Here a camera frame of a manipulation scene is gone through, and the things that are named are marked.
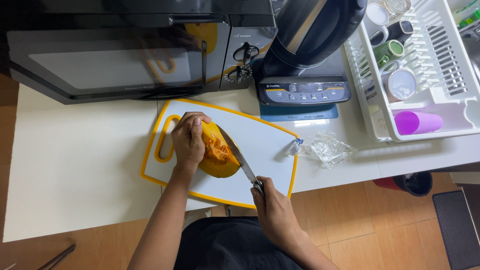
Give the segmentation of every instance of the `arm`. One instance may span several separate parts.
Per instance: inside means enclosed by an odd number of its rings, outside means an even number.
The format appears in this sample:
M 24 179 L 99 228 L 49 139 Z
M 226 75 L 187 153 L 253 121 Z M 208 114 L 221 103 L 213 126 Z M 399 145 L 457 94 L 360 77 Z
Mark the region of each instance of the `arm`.
M 300 266 L 308 270 L 339 270 L 300 229 L 290 200 L 273 185 L 271 178 L 257 176 L 264 184 L 265 199 L 254 188 L 253 201 L 258 220 L 268 239 Z
M 188 190 L 205 153 L 201 112 L 187 112 L 172 131 L 177 165 L 138 243 L 128 270 L 173 269 L 180 245 Z

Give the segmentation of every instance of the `cutting board handle hole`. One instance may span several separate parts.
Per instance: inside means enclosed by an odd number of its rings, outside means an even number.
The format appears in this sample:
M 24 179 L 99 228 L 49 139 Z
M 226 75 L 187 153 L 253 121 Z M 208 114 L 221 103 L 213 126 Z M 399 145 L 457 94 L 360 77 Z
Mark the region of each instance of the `cutting board handle hole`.
M 180 121 L 180 116 L 173 114 L 167 117 L 160 131 L 160 138 L 158 139 L 155 149 L 155 159 L 160 163 L 170 161 L 173 156 L 173 143 L 171 132 Z

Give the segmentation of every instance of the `yellow cutting board rim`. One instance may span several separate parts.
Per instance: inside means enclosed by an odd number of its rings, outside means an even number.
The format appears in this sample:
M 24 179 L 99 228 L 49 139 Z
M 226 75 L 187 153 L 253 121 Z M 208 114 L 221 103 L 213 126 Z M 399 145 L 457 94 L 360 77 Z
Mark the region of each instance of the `yellow cutting board rim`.
M 158 117 L 157 121 L 156 121 L 156 124 L 155 124 L 155 127 L 153 128 L 153 132 L 152 132 L 152 135 L 150 136 L 150 140 L 148 141 L 148 146 L 147 146 L 147 149 L 145 151 L 145 156 L 144 156 L 144 160 L 142 162 L 142 167 L 140 169 L 140 176 L 144 179 L 147 179 L 155 184 L 160 184 L 162 186 L 167 186 L 168 183 L 165 183 L 163 181 L 160 181 L 158 179 L 155 179 L 151 176 L 148 176 L 145 174 L 145 167 L 147 165 L 147 161 L 148 161 L 148 156 L 150 154 L 150 151 L 152 149 L 152 145 L 153 145 L 153 142 L 155 140 L 155 136 L 157 134 L 157 130 L 158 130 L 158 127 L 160 126 L 160 123 L 162 122 L 162 119 L 163 119 L 163 115 L 165 113 L 165 111 L 167 110 L 167 107 L 168 105 L 170 104 L 171 101 L 182 101 L 182 102 L 187 102 L 187 103 L 192 103 L 192 104 L 197 104 L 197 105 L 202 105 L 202 106 L 206 106 L 206 107 L 210 107 L 210 108 L 214 108 L 214 109 L 218 109 L 218 110 L 224 110 L 224 111 L 228 111 L 228 112 L 231 112 L 231 113 L 234 113 L 234 114 L 238 114 L 238 115 L 241 115 L 243 117 L 247 117 L 247 118 L 250 118 L 252 120 L 255 120 L 255 121 L 258 121 L 258 122 L 261 122 L 261 123 L 264 123 L 264 124 L 267 124 L 269 126 L 272 126 L 276 129 L 279 129 L 281 131 L 284 131 L 288 134 L 291 134 L 293 136 L 295 136 L 295 138 L 298 138 L 298 135 L 291 132 L 290 130 L 288 129 L 285 129 L 281 126 L 278 126 L 278 125 L 275 125 L 273 123 L 270 123 L 270 122 L 267 122 L 263 119 L 260 119 L 260 118 L 257 118 L 255 116 L 251 116 L 249 114 L 246 114 L 246 113 L 243 113 L 243 112 L 239 112 L 239 111 L 236 111 L 236 110 L 231 110 L 231 109 L 228 109 L 228 108 L 224 108 L 224 107 L 220 107 L 220 106 L 216 106 L 216 105 L 212 105 L 212 104 L 208 104 L 208 103 L 203 103 L 203 102 L 199 102 L 199 101 L 194 101 L 194 100 L 189 100 L 189 99 L 184 99 L 184 98 L 179 98 L 179 99 L 172 99 L 172 100 L 168 100 L 167 102 L 165 102 L 165 105 L 163 106 L 163 109 L 162 111 L 160 112 L 160 116 Z M 162 139 L 162 134 L 166 133 L 167 132 L 167 128 L 168 128 L 168 125 L 165 124 L 164 127 L 162 128 L 162 131 L 161 131 L 161 134 L 160 134 L 160 137 L 158 138 L 158 140 L 160 141 Z M 169 153 L 169 157 L 171 158 L 172 154 L 173 154 L 173 151 L 170 150 L 170 153 Z M 287 194 L 287 197 L 290 198 L 291 194 L 292 194 L 292 188 L 293 188 L 293 182 L 295 181 L 295 171 L 297 170 L 297 156 L 294 157 L 294 160 L 293 160 L 293 171 L 292 171 L 292 178 L 290 180 L 290 187 L 288 188 L 288 194 Z M 197 192 L 193 192 L 193 191 L 189 191 L 188 192 L 189 195 L 192 195 L 192 196 L 195 196 L 195 197 L 199 197 L 199 198 L 202 198 L 202 199 L 206 199 L 206 200 L 210 200 L 210 201 L 215 201 L 215 202 L 219 202 L 219 203 L 224 203 L 224 204 L 229 204 L 229 205 L 235 205 L 235 206 L 240 206 L 240 207 L 247 207 L 247 208 L 253 208 L 253 209 L 256 209 L 256 206 L 253 205 L 253 204 L 246 204 L 246 203 L 239 203 L 239 202 L 234 202 L 234 201 L 229 201 L 229 200 L 225 200 L 225 199 L 220 199 L 220 198 L 216 198 L 216 197 L 212 197 L 212 196 L 207 196 L 207 195 L 204 195 L 204 194 L 200 194 L 200 193 L 197 193 Z

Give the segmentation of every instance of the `cutting board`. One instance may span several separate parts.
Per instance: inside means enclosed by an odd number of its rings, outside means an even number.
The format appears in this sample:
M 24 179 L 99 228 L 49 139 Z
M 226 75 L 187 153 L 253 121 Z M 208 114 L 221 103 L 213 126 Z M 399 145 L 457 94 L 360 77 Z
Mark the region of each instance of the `cutting board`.
M 290 198 L 297 157 L 287 157 L 285 151 L 297 138 L 295 133 L 239 111 L 188 99 L 165 103 L 142 163 L 140 175 L 143 178 L 164 186 L 168 184 L 177 163 L 171 139 L 168 139 L 173 126 L 171 122 L 177 123 L 187 111 L 202 111 L 210 116 L 237 143 L 253 173 L 272 178 L 275 188 Z M 163 142 L 169 142 L 169 145 L 163 145 Z M 228 178 L 215 178 L 197 169 L 189 194 L 220 203 L 255 208 L 251 187 L 242 169 Z

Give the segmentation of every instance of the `pink plastic cup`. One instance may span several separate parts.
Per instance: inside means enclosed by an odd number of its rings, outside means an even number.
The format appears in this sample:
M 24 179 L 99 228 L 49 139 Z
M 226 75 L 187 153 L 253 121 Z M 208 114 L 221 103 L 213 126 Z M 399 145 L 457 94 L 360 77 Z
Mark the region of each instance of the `pink plastic cup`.
M 403 111 L 395 116 L 395 125 L 400 135 L 420 134 L 439 130 L 444 120 L 432 113 Z

